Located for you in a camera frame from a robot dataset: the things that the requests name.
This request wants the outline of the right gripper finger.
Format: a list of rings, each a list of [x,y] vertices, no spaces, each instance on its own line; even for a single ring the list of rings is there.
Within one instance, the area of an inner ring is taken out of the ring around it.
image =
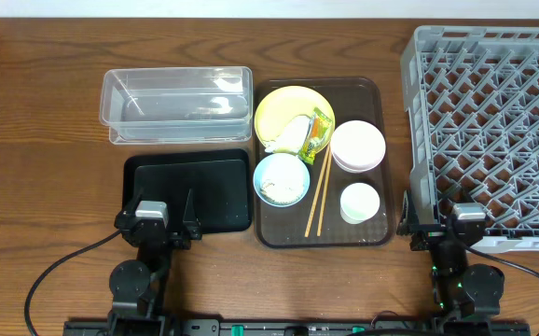
[[[437,218],[444,219],[451,213],[454,204],[464,201],[463,188],[458,184],[440,183],[437,187]]]
[[[414,205],[414,202],[412,200],[412,195],[409,189],[404,191],[403,196],[403,209],[402,214],[399,222],[399,226],[412,226],[412,225],[418,225],[419,224],[419,218],[417,216],[416,208]]]

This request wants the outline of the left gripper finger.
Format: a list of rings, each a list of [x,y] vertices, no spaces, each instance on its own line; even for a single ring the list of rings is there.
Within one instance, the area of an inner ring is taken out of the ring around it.
[[[125,217],[134,217],[142,198],[143,191],[141,189],[136,190],[123,206],[123,215]]]
[[[198,229],[200,227],[200,222],[195,211],[194,189],[190,189],[187,194],[183,225],[187,229]]]

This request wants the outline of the white cup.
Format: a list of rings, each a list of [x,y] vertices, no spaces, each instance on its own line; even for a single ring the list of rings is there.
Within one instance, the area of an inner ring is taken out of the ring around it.
[[[380,195],[366,183],[346,187],[339,200],[340,215],[349,224],[360,224],[373,218],[380,210]]]

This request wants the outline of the wooden chopstick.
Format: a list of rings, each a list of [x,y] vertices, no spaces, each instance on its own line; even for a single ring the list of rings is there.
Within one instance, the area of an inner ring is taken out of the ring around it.
[[[304,233],[305,238],[308,238],[309,235],[310,235],[310,232],[311,232],[311,226],[312,226],[312,222],[313,222],[313,217],[314,217],[314,213],[315,213],[316,204],[318,202],[319,193],[321,191],[322,184],[323,184],[323,181],[324,181],[326,167],[327,167],[329,159],[331,157],[330,150],[331,150],[331,145],[328,145],[325,156],[324,156],[324,160],[323,160],[323,163],[322,163],[322,166],[321,166],[320,175],[319,175],[319,178],[318,178],[318,181],[317,181],[315,192],[314,192],[313,198],[312,198],[311,210],[310,210],[310,213],[309,213],[308,222],[307,222],[306,230],[305,230],[305,233]]]
[[[328,185],[329,185],[331,162],[332,162],[331,145],[328,145],[325,154],[326,155],[325,155],[325,162],[324,162],[325,168],[324,168],[324,178],[323,178],[323,185],[322,185],[322,199],[320,203],[318,227],[317,227],[317,232],[316,232],[317,237],[320,237],[322,235],[322,230],[323,230],[326,194],[327,194]]]

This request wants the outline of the pink bowl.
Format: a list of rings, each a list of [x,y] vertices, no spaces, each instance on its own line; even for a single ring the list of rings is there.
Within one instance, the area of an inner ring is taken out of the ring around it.
[[[336,164],[342,170],[355,174],[376,168],[386,154],[382,132],[373,124],[361,120],[339,125],[331,137],[330,145]]]

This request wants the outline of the light blue bowl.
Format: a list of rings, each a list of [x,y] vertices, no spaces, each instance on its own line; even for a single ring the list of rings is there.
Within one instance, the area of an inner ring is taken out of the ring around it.
[[[287,207],[298,203],[309,190],[311,178],[307,166],[296,156],[275,153],[255,168],[253,185],[265,203]]]

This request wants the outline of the leftover rice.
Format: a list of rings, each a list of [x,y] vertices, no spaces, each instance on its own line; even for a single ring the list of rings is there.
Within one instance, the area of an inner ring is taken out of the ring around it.
[[[271,161],[260,177],[262,198],[277,206],[296,203],[306,190],[306,169],[298,160]]]

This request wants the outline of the green snack wrapper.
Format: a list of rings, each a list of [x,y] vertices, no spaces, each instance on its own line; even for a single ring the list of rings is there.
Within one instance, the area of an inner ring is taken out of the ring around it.
[[[321,109],[315,107],[311,115],[310,127],[298,152],[298,157],[307,164],[313,164],[316,154],[328,142],[328,133],[334,121]]]

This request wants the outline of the yellow plate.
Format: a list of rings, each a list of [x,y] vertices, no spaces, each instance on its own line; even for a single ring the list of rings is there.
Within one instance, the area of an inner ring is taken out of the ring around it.
[[[322,94],[303,86],[276,89],[261,100],[254,117],[257,139],[269,152],[285,151],[284,146],[278,147],[278,137],[287,125],[299,116],[311,119],[317,110],[331,120],[325,132],[326,140],[319,146],[319,150],[323,150],[335,131],[335,113]]]

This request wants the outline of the white napkin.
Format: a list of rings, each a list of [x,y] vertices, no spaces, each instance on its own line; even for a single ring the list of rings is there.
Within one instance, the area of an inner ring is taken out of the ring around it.
[[[297,155],[301,150],[311,125],[311,118],[299,115],[291,119],[274,140],[268,141],[267,153],[289,153]]]

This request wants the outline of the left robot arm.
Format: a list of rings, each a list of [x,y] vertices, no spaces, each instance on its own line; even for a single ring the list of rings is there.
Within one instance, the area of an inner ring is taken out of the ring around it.
[[[121,262],[111,272],[113,295],[107,334],[180,335],[181,323],[163,308],[172,252],[188,250],[202,237],[194,206],[194,191],[187,193],[182,219],[173,225],[165,202],[147,201],[136,193],[115,218],[122,238],[138,249],[135,259]]]

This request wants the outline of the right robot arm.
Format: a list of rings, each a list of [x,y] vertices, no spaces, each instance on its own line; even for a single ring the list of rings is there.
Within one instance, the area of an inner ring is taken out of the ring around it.
[[[430,329],[441,334],[492,335],[491,318],[500,314],[504,274],[493,266],[470,264],[467,248],[480,241],[487,215],[478,203],[456,203],[444,221],[421,224],[409,191],[396,233],[410,238],[412,251],[427,251],[433,263],[434,301],[441,312]]]

